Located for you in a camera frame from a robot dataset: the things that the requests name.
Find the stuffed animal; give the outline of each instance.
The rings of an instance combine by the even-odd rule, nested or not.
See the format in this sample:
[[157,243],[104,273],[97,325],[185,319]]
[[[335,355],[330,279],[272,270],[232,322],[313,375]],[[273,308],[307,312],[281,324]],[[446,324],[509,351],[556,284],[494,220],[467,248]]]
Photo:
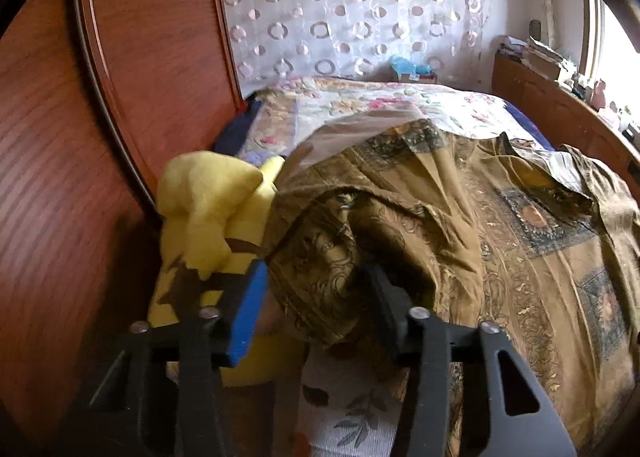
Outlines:
[[[209,288],[214,273],[246,272],[260,253],[276,193],[273,180],[283,164],[282,157],[272,157],[257,169],[212,152],[169,162],[158,185],[162,270],[148,312],[152,326],[215,305],[223,291]],[[240,387],[287,376],[302,367],[304,351],[302,342],[284,334],[256,335],[238,366],[221,370],[223,383]],[[169,365],[168,372],[175,374],[177,365]]]

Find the yellow plush toy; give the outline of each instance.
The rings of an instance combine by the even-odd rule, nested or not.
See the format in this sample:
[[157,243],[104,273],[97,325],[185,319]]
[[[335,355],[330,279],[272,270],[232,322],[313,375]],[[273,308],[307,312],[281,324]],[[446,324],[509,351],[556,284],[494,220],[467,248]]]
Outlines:
[[[215,305],[222,291],[207,289],[212,273],[243,275],[257,256],[284,159],[259,170],[234,157],[194,152],[170,161],[158,185],[162,271],[148,319],[176,323],[186,305]],[[257,385],[287,376],[303,363],[304,345],[283,334],[257,335],[225,386]]]

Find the floral bedspread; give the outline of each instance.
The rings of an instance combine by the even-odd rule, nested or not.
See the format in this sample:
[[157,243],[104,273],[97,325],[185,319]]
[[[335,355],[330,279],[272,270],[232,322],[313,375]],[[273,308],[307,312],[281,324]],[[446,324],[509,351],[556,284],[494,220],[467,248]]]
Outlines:
[[303,77],[262,90],[257,97],[264,104],[238,154],[256,166],[274,155],[288,155],[332,119],[382,106],[414,104],[441,130],[465,137],[487,139],[506,132],[510,139],[535,143],[505,109],[504,100],[444,85]]

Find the screw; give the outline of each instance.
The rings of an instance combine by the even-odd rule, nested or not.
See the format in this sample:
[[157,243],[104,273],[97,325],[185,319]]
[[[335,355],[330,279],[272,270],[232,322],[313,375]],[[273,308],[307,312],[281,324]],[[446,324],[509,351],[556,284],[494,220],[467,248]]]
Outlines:
[[129,332],[131,334],[144,334],[150,328],[151,328],[151,325],[149,325],[148,322],[145,322],[144,320],[140,320],[137,322],[133,322],[131,324],[131,326],[129,327]]
[[200,316],[200,318],[202,318],[203,320],[214,320],[220,317],[220,311],[212,305],[208,305],[200,309],[200,312],[198,312],[198,316]]
[[411,307],[409,309],[409,316],[414,320],[426,320],[431,316],[429,309],[425,309],[424,307]]
[[497,334],[500,332],[500,327],[493,322],[482,322],[480,328],[487,334]]

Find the dot pattern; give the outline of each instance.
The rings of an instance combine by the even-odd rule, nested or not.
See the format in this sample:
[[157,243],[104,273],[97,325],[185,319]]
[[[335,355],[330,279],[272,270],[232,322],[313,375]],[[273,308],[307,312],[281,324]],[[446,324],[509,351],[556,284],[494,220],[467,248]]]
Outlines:
[[242,93],[288,76],[368,78],[393,55],[468,79],[491,0],[223,0]]

